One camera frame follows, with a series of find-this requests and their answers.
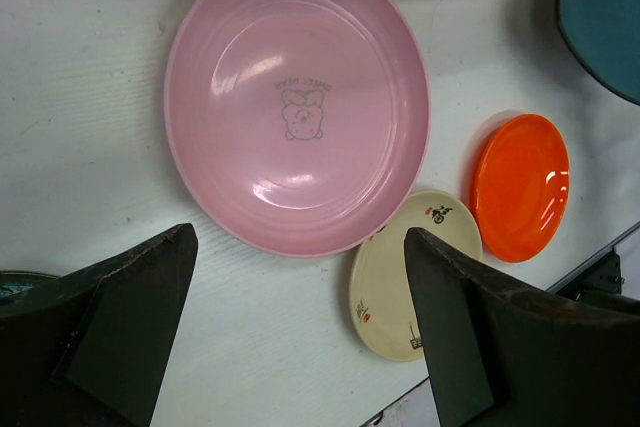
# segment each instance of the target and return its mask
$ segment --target cream plate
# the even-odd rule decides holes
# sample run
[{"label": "cream plate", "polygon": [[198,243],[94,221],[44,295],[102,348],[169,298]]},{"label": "cream plate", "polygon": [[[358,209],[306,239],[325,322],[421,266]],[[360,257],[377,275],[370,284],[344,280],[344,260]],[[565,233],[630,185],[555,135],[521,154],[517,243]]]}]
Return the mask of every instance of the cream plate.
[{"label": "cream plate", "polygon": [[480,232],[469,209],[435,190],[409,196],[391,221],[360,246],[349,285],[351,318],[371,350],[400,362],[424,356],[404,264],[404,238],[410,227],[422,227],[482,260]]}]

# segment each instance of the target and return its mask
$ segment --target orange dish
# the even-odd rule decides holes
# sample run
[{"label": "orange dish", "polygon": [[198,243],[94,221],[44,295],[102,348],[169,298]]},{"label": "orange dish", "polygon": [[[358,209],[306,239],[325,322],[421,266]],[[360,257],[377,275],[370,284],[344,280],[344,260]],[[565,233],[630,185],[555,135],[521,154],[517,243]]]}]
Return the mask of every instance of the orange dish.
[{"label": "orange dish", "polygon": [[540,253],[568,198],[569,156],[549,120],[520,115],[493,134],[475,171],[471,210],[496,257],[524,262]]}]

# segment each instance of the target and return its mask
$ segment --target bear drawing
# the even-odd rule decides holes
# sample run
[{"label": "bear drawing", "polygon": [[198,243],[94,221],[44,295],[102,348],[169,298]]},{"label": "bear drawing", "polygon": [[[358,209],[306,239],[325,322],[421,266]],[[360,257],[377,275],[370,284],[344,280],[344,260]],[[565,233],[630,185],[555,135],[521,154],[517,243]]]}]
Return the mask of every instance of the bear drawing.
[{"label": "bear drawing", "polygon": [[282,91],[282,117],[287,123],[287,140],[311,140],[322,137],[322,102],[324,94],[321,90]]}]

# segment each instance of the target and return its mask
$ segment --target plate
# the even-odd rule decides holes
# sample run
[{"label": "plate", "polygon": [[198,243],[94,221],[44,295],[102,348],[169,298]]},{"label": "plate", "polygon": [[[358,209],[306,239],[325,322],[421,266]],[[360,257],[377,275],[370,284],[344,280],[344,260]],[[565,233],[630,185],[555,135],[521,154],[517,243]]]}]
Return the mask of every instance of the plate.
[{"label": "plate", "polygon": [[482,260],[480,232],[469,209],[435,190],[410,195],[391,221],[360,246],[349,285],[351,318],[371,350],[401,362],[424,357],[404,264],[410,227],[422,227]]},{"label": "plate", "polygon": [[524,262],[537,255],[569,198],[569,156],[558,129],[533,114],[507,122],[480,157],[471,196],[482,239],[496,257]]},{"label": "plate", "polygon": [[390,0],[198,0],[165,120],[202,209],[261,250],[317,257],[384,225],[420,170],[429,96]]},{"label": "plate", "polygon": [[604,87],[640,104],[640,0],[557,0],[560,32]]}]

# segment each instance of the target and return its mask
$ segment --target tabletop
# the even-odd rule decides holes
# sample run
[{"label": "tabletop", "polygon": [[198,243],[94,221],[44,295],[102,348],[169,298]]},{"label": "tabletop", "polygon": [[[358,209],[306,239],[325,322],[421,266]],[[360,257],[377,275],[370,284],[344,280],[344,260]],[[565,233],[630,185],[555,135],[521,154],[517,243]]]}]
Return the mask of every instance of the tabletop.
[{"label": "tabletop", "polygon": [[[192,222],[198,261],[152,425],[358,426],[426,375],[369,352],[347,311],[353,253],[294,260],[223,232],[188,195],[162,114],[195,0],[0,0],[0,268],[65,274]],[[488,264],[546,288],[640,219],[640,109],[571,57],[555,0],[394,0],[431,89],[415,190],[467,199],[475,153],[517,113],[571,160],[568,209],[534,259]]]}]

